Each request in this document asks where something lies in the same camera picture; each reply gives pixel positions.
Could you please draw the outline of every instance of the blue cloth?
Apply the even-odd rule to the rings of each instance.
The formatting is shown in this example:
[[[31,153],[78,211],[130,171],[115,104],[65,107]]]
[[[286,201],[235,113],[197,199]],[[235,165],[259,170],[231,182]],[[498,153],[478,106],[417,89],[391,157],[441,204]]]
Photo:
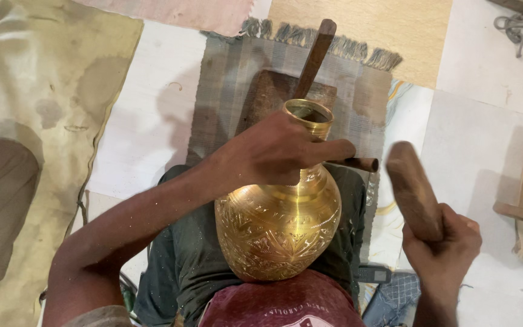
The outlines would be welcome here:
[[[364,310],[363,322],[367,327],[412,325],[420,295],[417,275],[393,273],[390,283],[378,286]]]

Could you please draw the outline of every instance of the pot mouth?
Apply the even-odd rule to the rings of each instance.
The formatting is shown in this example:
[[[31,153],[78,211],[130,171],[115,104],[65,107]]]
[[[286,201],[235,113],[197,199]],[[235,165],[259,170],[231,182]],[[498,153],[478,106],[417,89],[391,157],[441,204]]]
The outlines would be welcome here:
[[[330,126],[334,121],[334,115],[328,108],[309,100],[287,100],[283,110],[300,122],[311,134],[323,140],[328,136]]]

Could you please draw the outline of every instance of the lap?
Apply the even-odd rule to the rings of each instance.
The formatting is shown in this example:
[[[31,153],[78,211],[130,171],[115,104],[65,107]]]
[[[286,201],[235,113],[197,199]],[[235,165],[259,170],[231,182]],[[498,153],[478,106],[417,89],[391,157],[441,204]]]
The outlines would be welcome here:
[[[345,167],[325,165],[337,181],[342,216],[328,248],[309,269],[319,271],[351,292],[353,253],[362,241],[366,190],[360,175]],[[170,180],[187,166],[172,167],[161,178]],[[196,325],[216,291],[242,284],[223,257],[215,229],[214,202],[164,229],[153,241],[149,267],[141,279],[135,312],[148,326],[171,323],[178,310],[185,326]]]

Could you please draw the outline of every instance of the knee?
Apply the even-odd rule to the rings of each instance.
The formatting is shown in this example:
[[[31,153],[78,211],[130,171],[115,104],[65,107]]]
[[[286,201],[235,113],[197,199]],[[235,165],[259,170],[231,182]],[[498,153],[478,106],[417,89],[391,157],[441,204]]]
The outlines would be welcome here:
[[[40,167],[34,154],[19,142],[0,139],[0,171],[17,171],[19,175],[33,176]]]

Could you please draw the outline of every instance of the rope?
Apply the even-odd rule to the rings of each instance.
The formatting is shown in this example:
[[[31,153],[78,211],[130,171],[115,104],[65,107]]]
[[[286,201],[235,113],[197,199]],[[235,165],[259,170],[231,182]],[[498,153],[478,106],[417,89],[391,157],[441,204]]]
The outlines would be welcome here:
[[[503,26],[499,25],[500,20],[504,21]],[[512,17],[499,16],[494,19],[493,26],[498,30],[505,30],[505,34],[510,41],[512,41],[513,44],[519,44],[519,47],[516,50],[516,58],[520,58],[522,56],[523,47],[523,34],[521,32],[521,29],[523,28],[523,16],[519,13]]]
[[[76,203],[80,207],[80,210],[82,210],[82,226],[84,226],[88,223],[88,214],[86,213],[86,207],[80,200],[78,200],[78,202]]]

